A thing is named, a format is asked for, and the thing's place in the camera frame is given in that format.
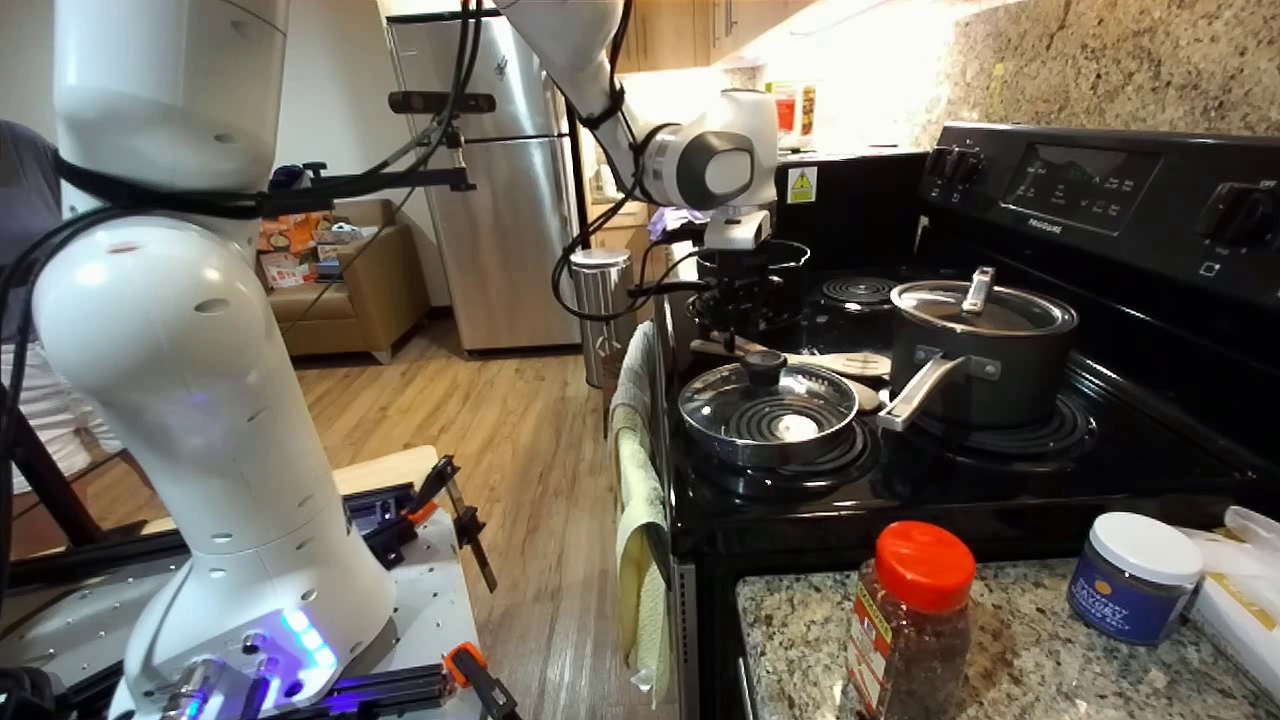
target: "towel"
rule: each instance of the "towel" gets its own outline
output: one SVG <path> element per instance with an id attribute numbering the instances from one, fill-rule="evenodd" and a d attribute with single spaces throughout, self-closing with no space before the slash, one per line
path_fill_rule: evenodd
<path id="1" fill-rule="evenodd" d="M 653 700 L 672 695 L 669 626 L 669 412 L 666 342 L 646 319 L 626 352 L 619 384 L 609 403 L 609 439 L 615 448 L 615 634 L 636 687 Z"/>

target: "oven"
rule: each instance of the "oven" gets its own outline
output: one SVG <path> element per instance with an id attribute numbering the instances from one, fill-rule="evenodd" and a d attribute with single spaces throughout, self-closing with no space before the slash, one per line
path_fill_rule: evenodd
<path id="1" fill-rule="evenodd" d="M 892 283 L 991 262 L 997 283 L 1081 312 L 1057 412 L 1002 430 L 862 416 L 842 459 L 789 472 L 733 467 L 675 430 L 689 714 L 745 714 L 739 574 L 857 568 L 890 519 L 939 519 L 982 558 L 1022 558 L 1077 555 L 1108 506 L 1196 529 L 1227 502 L 1280 517 L 1277 178 L 1280 141 L 947 124 L 914 178 L 920 230 L 895 251 L 815 254 L 761 338 L 890 352 Z"/>

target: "refrigerator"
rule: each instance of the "refrigerator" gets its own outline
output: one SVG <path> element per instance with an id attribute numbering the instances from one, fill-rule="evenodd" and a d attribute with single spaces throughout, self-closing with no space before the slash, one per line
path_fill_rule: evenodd
<path id="1" fill-rule="evenodd" d="M 450 90 L 462 15 L 386 15 L 401 90 Z M 462 112 L 462 146 L 433 168 L 470 168 L 472 193 L 424 189 L 446 254 L 454 317 L 463 352 L 582 342 L 582 325 L 552 300 L 552 262 L 576 230 L 573 124 L 533 49 L 497 10 L 483 10 L 470 83 L 494 99 Z"/>

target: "granite countertop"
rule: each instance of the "granite countertop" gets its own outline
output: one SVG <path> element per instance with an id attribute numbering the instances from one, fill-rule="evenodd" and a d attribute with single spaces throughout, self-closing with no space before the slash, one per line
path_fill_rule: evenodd
<path id="1" fill-rule="evenodd" d="M 1280 705 L 1196 625 L 1162 647 L 1098 634 L 1069 613 L 1077 558 L 985 565 L 960 714 L 1272 714 Z M 750 574 L 737 589 L 758 714 L 857 714 L 844 687 L 852 572 Z"/>

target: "saucepan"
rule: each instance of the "saucepan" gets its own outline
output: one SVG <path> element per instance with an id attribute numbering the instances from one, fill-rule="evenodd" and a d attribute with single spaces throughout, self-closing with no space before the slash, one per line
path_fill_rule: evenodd
<path id="1" fill-rule="evenodd" d="M 844 375 L 753 352 L 679 387 L 679 424 L 711 455 L 776 472 L 857 443 L 857 392 Z"/>
<path id="2" fill-rule="evenodd" d="M 886 426 L 900 430 L 915 412 L 954 426 L 1051 416 L 1081 325 L 1074 305 L 1002 288 L 997 269 L 977 269 L 972 280 L 909 280 L 890 300 L 900 319 Z"/>

